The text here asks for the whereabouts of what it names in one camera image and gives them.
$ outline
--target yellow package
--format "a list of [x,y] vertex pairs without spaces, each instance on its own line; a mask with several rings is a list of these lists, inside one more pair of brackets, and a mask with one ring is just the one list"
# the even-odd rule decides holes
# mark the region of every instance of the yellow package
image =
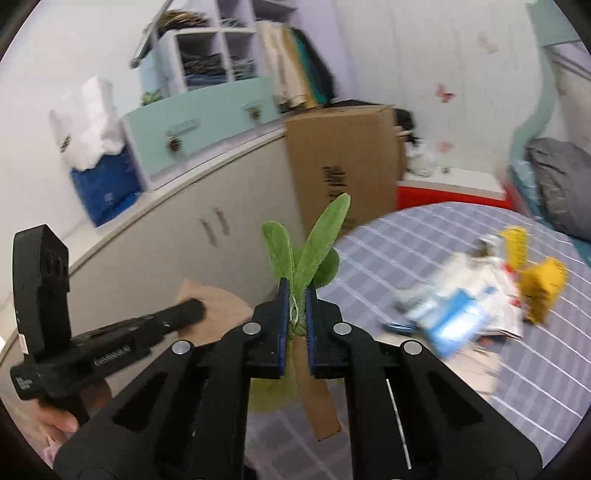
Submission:
[[521,274],[519,289],[529,305],[528,320],[543,323],[562,292],[568,273],[559,260],[549,257]]
[[505,259],[513,270],[520,270],[527,260],[527,230],[522,226],[510,226],[501,233],[505,239]]

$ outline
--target white bag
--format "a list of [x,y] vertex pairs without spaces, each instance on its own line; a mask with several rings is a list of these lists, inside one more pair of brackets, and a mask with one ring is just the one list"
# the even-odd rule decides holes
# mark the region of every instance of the white bag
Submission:
[[49,112],[49,123],[62,158],[76,170],[94,168],[103,155],[118,155],[125,146],[112,85],[105,79],[93,77],[65,94]]
[[423,140],[417,145],[410,142],[404,144],[408,158],[407,170],[417,177],[430,177],[437,168],[437,156],[427,147]]

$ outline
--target teal drawer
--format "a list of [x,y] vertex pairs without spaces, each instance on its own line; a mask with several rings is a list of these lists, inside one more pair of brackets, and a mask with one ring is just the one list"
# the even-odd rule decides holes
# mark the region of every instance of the teal drawer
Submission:
[[[136,161],[147,177],[205,147],[277,120],[269,78],[241,80],[174,95],[128,113],[124,124]],[[259,118],[249,111],[255,107]],[[169,146],[171,136],[180,148]]]

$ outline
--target silver screw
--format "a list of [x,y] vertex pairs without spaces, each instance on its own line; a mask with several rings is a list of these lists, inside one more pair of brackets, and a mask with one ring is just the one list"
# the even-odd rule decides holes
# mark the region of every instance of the silver screw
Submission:
[[353,330],[351,325],[345,322],[340,322],[333,326],[333,332],[337,335],[348,335],[351,333],[351,330]]
[[404,351],[409,355],[418,355],[423,351],[423,346],[419,342],[406,342]]
[[173,353],[184,355],[191,349],[191,344],[186,340],[179,340],[173,343]]
[[256,335],[261,331],[261,326],[257,322],[248,322],[242,327],[242,331],[247,335]]

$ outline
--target purple checkered tablecloth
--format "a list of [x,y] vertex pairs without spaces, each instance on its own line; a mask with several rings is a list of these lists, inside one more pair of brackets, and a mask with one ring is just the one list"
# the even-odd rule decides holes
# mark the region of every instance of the purple checkered tablecloth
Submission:
[[[392,292],[426,281],[452,252],[507,225],[530,233],[528,257],[556,257],[567,285],[547,326],[525,326],[523,340],[500,350],[499,383],[491,404],[540,450],[544,464],[560,450],[591,404],[591,271],[569,238],[518,213],[467,203],[439,203],[392,213],[354,230],[336,248],[337,278],[319,298],[372,335],[382,320],[404,322]],[[299,402],[250,414],[246,454],[261,480],[348,480],[352,477],[344,388],[332,384],[343,432],[317,442]]]

